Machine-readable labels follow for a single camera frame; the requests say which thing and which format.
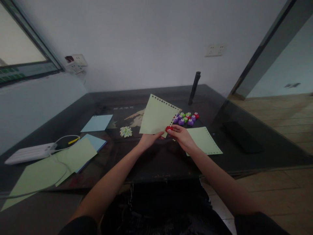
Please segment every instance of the hand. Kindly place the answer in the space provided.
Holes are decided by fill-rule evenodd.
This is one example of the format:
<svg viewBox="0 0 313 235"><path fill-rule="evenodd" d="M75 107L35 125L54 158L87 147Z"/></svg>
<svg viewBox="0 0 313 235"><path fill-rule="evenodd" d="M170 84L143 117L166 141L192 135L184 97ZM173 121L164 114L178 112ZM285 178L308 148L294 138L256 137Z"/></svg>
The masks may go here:
<svg viewBox="0 0 313 235"><path fill-rule="evenodd" d="M167 130L167 133L175 137L184 151L190 155L191 152L199 150L186 128L179 125L172 125L172 128L173 131Z"/></svg>
<svg viewBox="0 0 313 235"><path fill-rule="evenodd" d="M156 139L161 137L161 135L163 135L163 134L164 134L164 132L159 132L156 134L143 134L137 146L141 150L145 151L147 148L149 148L151 145L153 145L153 143L155 142Z"/></svg>

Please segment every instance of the paper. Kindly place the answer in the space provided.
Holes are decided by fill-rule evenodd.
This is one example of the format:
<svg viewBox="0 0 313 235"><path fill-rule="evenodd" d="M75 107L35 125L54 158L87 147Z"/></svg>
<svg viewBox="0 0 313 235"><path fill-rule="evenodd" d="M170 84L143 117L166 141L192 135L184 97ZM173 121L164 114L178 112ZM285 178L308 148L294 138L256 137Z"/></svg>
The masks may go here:
<svg viewBox="0 0 313 235"><path fill-rule="evenodd" d="M93 135L86 134L83 138L81 138L78 142L82 141L83 139L88 139L94 147L94 149L99 152L99 150L106 144L107 141L94 137ZM75 172L78 173L88 162L86 162L82 167L78 168Z"/></svg>
<svg viewBox="0 0 313 235"><path fill-rule="evenodd" d="M87 138L85 138L79 141L77 144L73 145L71 148L63 150L53 155L57 158L57 160L65 163L68 166L67 173L62 177L62 179L59 182L55 184L55 186L59 186L67 177L69 177L77 169L82 167L96 154L97 151L94 149L90 141Z"/></svg>
<svg viewBox="0 0 313 235"><path fill-rule="evenodd" d="M19 180L15 184L10 196L34 192L55 184L64 174L66 168L56 162L52 157L45 158L25 168ZM32 196L30 194L23 197L8 199L4 203L1 211L14 204Z"/></svg>
<svg viewBox="0 0 313 235"><path fill-rule="evenodd" d="M187 131L191 135L196 145L207 155L222 154L223 152L216 145L212 136L206 127L188 128Z"/></svg>
<svg viewBox="0 0 313 235"><path fill-rule="evenodd" d="M58 186L75 170L84 165L88 160L95 156L97 152L86 138L76 143L71 148L63 150L55 155L42 159L25 168L19 180L12 189L10 196L42 190L55 184L65 173L66 167L57 162L58 159L68 165L70 172L67 172L56 184ZM33 194L8 199L4 203L1 211L13 206L14 204L32 196Z"/></svg>
<svg viewBox="0 0 313 235"><path fill-rule="evenodd" d="M143 114L140 134L156 134L164 131L164 138L167 135L165 128L173 124L173 118L178 113L179 108L150 94L149 101Z"/></svg>
<svg viewBox="0 0 313 235"><path fill-rule="evenodd" d="M113 115L93 116L81 132L104 131Z"/></svg>

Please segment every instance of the window frame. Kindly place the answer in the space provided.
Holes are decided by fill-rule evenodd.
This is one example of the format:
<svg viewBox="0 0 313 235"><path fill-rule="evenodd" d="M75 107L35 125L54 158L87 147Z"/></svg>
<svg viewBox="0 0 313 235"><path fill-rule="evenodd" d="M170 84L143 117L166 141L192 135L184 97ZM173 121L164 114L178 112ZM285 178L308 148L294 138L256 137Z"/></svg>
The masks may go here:
<svg viewBox="0 0 313 235"><path fill-rule="evenodd" d="M16 3L13 0L0 0L0 4L8 11L10 16L46 58L46 61L1 66L0 88L17 82L64 72L62 64L34 31Z"/></svg>

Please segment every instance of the sleeve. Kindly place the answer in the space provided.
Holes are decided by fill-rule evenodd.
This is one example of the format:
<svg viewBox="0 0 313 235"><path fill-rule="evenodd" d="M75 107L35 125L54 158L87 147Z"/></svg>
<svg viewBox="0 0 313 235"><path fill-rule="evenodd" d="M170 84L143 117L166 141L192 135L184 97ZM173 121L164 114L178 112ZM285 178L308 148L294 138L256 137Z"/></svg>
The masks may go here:
<svg viewBox="0 0 313 235"><path fill-rule="evenodd" d="M235 226L238 235L248 234L275 234L289 235L271 218L262 212L254 215L237 215L235 216Z"/></svg>
<svg viewBox="0 0 313 235"><path fill-rule="evenodd" d="M89 216L78 217L69 222L59 235L97 235L97 223Z"/></svg>

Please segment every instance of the black shirt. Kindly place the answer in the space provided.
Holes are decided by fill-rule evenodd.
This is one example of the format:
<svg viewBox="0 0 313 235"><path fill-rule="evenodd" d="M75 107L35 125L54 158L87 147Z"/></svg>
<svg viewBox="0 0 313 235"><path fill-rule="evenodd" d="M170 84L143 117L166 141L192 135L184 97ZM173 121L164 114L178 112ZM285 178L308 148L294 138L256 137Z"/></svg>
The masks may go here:
<svg viewBox="0 0 313 235"><path fill-rule="evenodd" d="M238 235L288 234L272 219L258 212L235 216ZM210 199L196 180L135 185L117 196L101 223L102 234L230 234ZM59 235L97 234L95 220L76 218Z"/></svg>

